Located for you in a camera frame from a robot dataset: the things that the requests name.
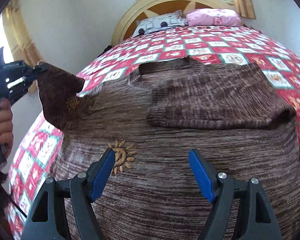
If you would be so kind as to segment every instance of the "headboard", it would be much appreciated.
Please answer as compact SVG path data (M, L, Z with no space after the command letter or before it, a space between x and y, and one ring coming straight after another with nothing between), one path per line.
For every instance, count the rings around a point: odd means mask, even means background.
M122 16L113 37L112 46L130 37L137 28L136 21L182 10L183 13L198 8L232 9L222 0L138 0Z

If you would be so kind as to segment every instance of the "brown sweater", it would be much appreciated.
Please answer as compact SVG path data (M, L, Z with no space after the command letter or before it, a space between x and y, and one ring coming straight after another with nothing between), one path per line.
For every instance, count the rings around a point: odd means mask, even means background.
M64 132L50 175L71 178L114 148L113 174L93 204L107 239L197 239L211 204L189 167L191 148L235 179L260 179L283 239L296 235L296 113L256 64L147 63L78 98L83 82L53 66L38 80L44 116ZM66 209L73 239L79 239L68 200ZM236 202L225 239L237 211Z

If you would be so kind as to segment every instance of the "sun embroidery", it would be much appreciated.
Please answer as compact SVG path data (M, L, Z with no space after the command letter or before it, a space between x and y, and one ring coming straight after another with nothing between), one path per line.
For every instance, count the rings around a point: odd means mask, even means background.
M67 109L70 112L74 112L76 111L78 105L79 105L79 98L77 96L75 97L71 97L68 101L67 101Z
M129 146L125 146L126 141L115 141L114 146L111 143L108 143L108 147L110 149L113 149L115 152L115 163L114 168L112 169L112 174L116 175L119 172L124 172L124 168L131 169L132 164L136 158L133 157L134 154L137 153L137 151L132 151L134 144L131 144Z

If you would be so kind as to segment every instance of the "clamp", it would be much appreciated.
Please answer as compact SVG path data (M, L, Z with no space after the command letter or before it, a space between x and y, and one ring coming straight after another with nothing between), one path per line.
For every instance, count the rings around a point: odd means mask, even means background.
M189 152L189 165L202 195L213 204L198 240L222 240L232 201L240 199L232 240L282 240L270 200L257 178L248 182L217 172L197 149Z
M47 178L29 211L21 240L71 240L64 198L71 198L81 239L106 240L91 203L101 196L114 162L114 150L108 148L87 172L61 181Z

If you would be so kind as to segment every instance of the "red and white checkered bedspread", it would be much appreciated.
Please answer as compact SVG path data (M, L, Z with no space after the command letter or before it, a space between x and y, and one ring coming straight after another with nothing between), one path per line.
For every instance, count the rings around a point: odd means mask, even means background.
M300 58L278 42L245 27L176 27L129 38L93 61L78 76L86 82L83 96L100 82L120 78L150 61L187 55L205 64L257 62L266 77L298 112L300 142ZM16 152L9 171L15 202L28 213L62 144L62 132L41 113ZM9 223L19 239L25 219L9 206Z

